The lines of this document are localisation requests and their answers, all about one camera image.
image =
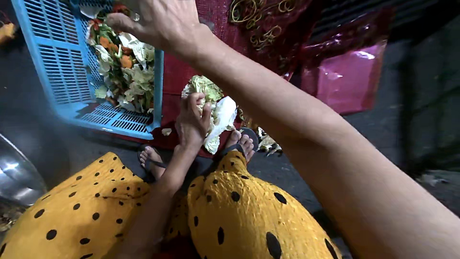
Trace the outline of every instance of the blue plastic basket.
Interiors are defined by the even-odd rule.
[[[146,124],[149,116],[114,108],[109,102],[79,116],[78,110],[95,102],[94,86],[103,82],[95,50],[85,40],[89,19],[80,15],[79,10],[71,12],[70,3],[64,0],[12,2],[46,97],[60,118],[85,128],[153,139],[150,132],[161,122],[163,51],[155,50],[151,124]],[[112,7],[111,1],[101,0],[80,0],[80,4],[99,6],[107,11]]]

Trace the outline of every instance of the concrete floor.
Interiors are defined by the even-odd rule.
[[[0,6],[0,9],[7,10],[10,17],[14,16],[11,7]],[[399,89],[401,75],[398,65],[407,51],[406,41],[387,46],[375,108],[345,117],[396,165],[400,165],[404,160],[400,141],[400,114],[403,104]],[[52,125],[67,149],[69,170],[60,172],[49,182],[56,183],[66,179],[109,151],[116,153],[132,171],[141,170],[135,144],[114,143],[107,138],[100,140],[99,134],[65,125],[55,119],[46,103],[35,67],[23,41],[18,39],[14,47],[0,53],[0,112],[25,110],[42,123]],[[286,156],[272,155],[266,158],[262,153],[257,153],[248,170],[254,176],[281,187],[299,200],[334,237],[334,241],[346,255],[345,258],[350,257],[344,242],[333,230],[321,205]],[[456,202],[458,203],[457,198],[447,201],[449,204]]]

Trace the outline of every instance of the stainless steel bowl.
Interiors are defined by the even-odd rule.
[[[0,197],[30,206],[45,193],[45,181],[35,166],[0,134]]]

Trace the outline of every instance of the hand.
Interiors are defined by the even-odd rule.
[[[181,100],[180,114],[176,120],[176,130],[179,135],[180,146],[198,150],[204,142],[211,119],[211,104],[206,103],[203,111],[198,110],[203,93],[193,93]]]
[[[197,31],[207,28],[198,20],[195,0],[138,0],[137,3],[142,25],[122,13],[108,15],[108,25],[173,54],[193,51],[190,48],[193,48]]]

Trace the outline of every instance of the foot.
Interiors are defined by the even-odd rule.
[[[227,140],[227,144],[225,145],[225,148],[231,147],[238,142],[243,147],[244,155],[246,156],[246,163],[249,163],[249,160],[251,160],[251,157],[253,157],[255,152],[253,150],[254,148],[253,140],[250,139],[248,135],[241,136],[241,132],[234,130],[231,133],[229,139]]]
[[[145,168],[145,161],[147,161],[147,158],[149,158],[152,161],[163,162],[160,155],[157,152],[155,152],[155,150],[152,147],[149,146],[145,147],[144,151],[142,151],[140,154],[139,160],[141,161],[141,166],[143,168]],[[147,169],[149,169],[152,172],[152,175],[155,177],[157,181],[165,172],[165,168],[156,166],[154,163],[150,163],[150,168]]]

